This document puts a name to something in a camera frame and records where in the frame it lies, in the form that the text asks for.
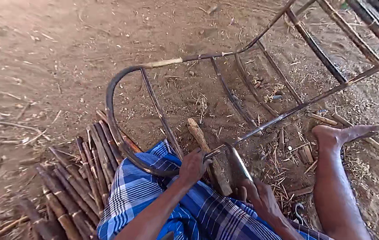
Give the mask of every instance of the bare foot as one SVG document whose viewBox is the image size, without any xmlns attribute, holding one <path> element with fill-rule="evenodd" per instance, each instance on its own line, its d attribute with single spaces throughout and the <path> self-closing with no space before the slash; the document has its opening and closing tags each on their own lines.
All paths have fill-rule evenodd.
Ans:
<svg viewBox="0 0 379 240">
<path fill-rule="evenodd" d="M 374 135 L 372 132 L 376 131 L 379 131 L 379 125 L 355 125 L 344 129 L 317 125 L 312 129 L 312 134 L 321 145 L 341 147 L 344 143 L 356 138 L 371 137 Z"/>
</svg>

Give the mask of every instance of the sandy soil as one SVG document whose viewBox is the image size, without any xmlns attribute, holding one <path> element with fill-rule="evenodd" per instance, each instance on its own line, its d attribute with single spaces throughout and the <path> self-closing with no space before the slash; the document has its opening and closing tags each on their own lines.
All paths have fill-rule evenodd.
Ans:
<svg viewBox="0 0 379 240">
<path fill-rule="evenodd" d="M 19 198 L 25 196 L 39 202 L 40 180 L 31 165 L 36 161 L 53 161 L 46 150 L 48 146 L 76 153 L 73 138 L 85 135 L 87 124 L 97 119 L 95 110 L 104 108 L 106 86 L 114 74 L 137 63 L 239 48 L 267 25 L 282 4 L 272 0 L 215 3 L 219 9 L 206 15 L 200 7 L 207 10 L 210 1 L 0 0 L 0 121 L 35 127 L 47 136 L 27 143 L 39 133 L 0 124 L 0 214 L 6 220 L 20 216 L 16 208 Z M 366 26 L 350 11 L 340 13 L 379 53 L 379 41 Z M 300 19 L 347 78 L 371 67 L 317 4 Z M 262 42 L 303 100 L 337 85 L 298 32 L 289 27 L 287 19 L 280 19 Z M 282 88 L 256 47 L 241 57 L 250 79 L 262 82 L 259 94 L 267 96 Z M 259 115 L 260 122 L 270 120 L 272 116 L 256 103 L 242 83 L 234 58 L 220 58 L 217 62 L 245 110 L 255 118 Z M 187 118 L 200 117 L 199 106 L 189 99 L 205 96 L 207 110 L 202 129 L 212 148 L 220 144 L 220 139 L 249 130 L 223 93 L 210 62 L 200 61 L 188 70 L 192 64 L 148 71 L 184 151 L 197 146 L 188 132 Z M 284 99 L 271 103 L 279 112 L 296 105 L 287 90 L 283 92 Z M 120 82 L 114 101 L 118 124 L 142 150 L 164 138 L 139 73 Z M 353 123 L 379 123 L 379 74 L 310 109 L 321 110 L 325 116 L 337 109 Z M 281 166 L 280 173 L 285 173 L 274 177 L 279 174 L 271 157 L 278 129 L 285 129 L 286 147 L 298 147 L 306 139 L 316 157 L 315 139 L 310 133 L 316 124 L 319 122 L 299 112 L 272 127 L 270 133 L 238 146 L 255 176 L 275 184 L 285 177 L 275 188 L 284 213 L 288 213 L 289 204 L 280 188 L 288 192 L 312 186 L 314 172 L 304 174 L 309 165 L 304 165 L 296 155 L 277 150 L 276 163 Z M 366 142 L 357 141 L 347 144 L 344 153 L 344 165 L 363 219 L 379 239 L 379 152 Z M 220 164 L 230 184 L 235 186 L 226 163 L 222 155 Z M 295 200 L 306 206 L 309 224 L 320 229 L 312 194 L 292 199 Z M 27 227 L 22 224 L 6 238 L 27 238 Z"/>
</svg>

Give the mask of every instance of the man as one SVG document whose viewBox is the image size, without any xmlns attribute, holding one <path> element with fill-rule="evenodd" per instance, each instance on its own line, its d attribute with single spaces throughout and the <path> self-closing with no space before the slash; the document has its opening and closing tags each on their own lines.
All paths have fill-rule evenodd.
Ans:
<svg viewBox="0 0 379 240">
<path fill-rule="evenodd" d="M 345 129 L 316 126 L 312 130 L 319 145 L 314 202 L 330 238 L 370 239 L 345 175 L 340 149 L 345 142 L 378 130 L 379 126 L 367 125 Z M 203 164 L 204 155 L 199 149 L 186 155 L 173 179 L 153 176 L 124 160 L 98 226 L 99 238 L 328 239 L 313 230 L 296 230 L 281 213 L 271 188 L 259 179 L 245 180 L 240 188 L 246 190 L 252 206 L 214 192 L 199 181 L 209 163 Z M 181 164 L 166 141 L 137 156 L 163 170 Z"/>
</svg>

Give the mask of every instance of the bundle of cane sticks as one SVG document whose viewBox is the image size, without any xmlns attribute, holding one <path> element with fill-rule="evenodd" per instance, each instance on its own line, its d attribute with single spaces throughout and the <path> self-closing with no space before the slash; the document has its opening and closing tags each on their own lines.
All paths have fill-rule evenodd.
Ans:
<svg viewBox="0 0 379 240">
<path fill-rule="evenodd" d="M 111 184 L 123 160 L 114 141 L 106 115 L 97 111 L 101 121 L 87 127 L 87 141 L 78 136 L 75 141 L 81 157 L 80 168 L 64 152 L 50 147 L 57 163 L 36 165 L 43 182 L 49 221 L 40 216 L 33 203 L 22 199 L 21 208 L 43 239 L 97 239 L 96 227 L 107 204 Z M 132 149 L 139 148 L 122 133 Z"/>
</svg>

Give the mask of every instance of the hand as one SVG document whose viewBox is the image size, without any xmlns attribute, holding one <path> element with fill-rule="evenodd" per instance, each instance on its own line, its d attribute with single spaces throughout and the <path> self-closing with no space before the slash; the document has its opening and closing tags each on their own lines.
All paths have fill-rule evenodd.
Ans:
<svg viewBox="0 0 379 240">
<path fill-rule="evenodd" d="M 285 217 L 278 207 L 271 187 L 258 178 L 253 180 L 254 182 L 251 182 L 246 179 L 242 183 L 247 189 L 247 198 L 252 202 L 258 216 L 274 228 L 285 220 Z"/>
<path fill-rule="evenodd" d="M 212 162 L 211 160 L 206 160 L 203 163 L 203 157 L 206 154 L 207 152 L 196 148 L 183 157 L 182 166 L 179 169 L 179 178 L 182 179 L 185 184 L 189 184 L 190 187 L 203 177 L 207 166 Z"/>
</svg>

